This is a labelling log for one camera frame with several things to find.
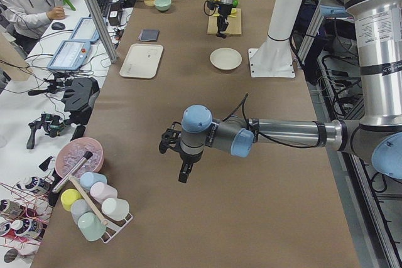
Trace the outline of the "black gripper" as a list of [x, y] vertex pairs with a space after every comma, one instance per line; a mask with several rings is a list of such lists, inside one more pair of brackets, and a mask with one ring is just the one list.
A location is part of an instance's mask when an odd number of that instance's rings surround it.
[[[182, 149], [180, 147], [180, 136], [181, 131], [175, 130], [176, 125], [181, 125], [180, 122], [173, 122], [169, 128], [161, 135], [161, 141], [159, 143], [159, 152], [164, 154], [168, 149], [175, 151], [176, 153], [181, 153]], [[178, 175], [178, 181], [181, 183], [186, 183], [188, 177], [192, 171], [193, 165], [195, 163], [194, 158], [187, 158], [182, 160], [182, 167]]]
[[217, 18], [217, 34], [216, 36], [221, 37], [222, 33], [221, 33], [221, 29], [223, 32], [225, 32], [227, 30], [228, 27], [228, 16], [231, 14], [232, 11], [232, 4], [227, 4], [227, 3], [220, 3], [219, 4], [219, 8], [218, 8], [218, 18]]

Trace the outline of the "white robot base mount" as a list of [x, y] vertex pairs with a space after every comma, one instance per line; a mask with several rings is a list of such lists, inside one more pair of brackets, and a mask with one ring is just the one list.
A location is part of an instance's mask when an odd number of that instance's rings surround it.
[[267, 39], [249, 55], [251, 76], [293, 78], [291, 34], [303, 0], [276, 0]]

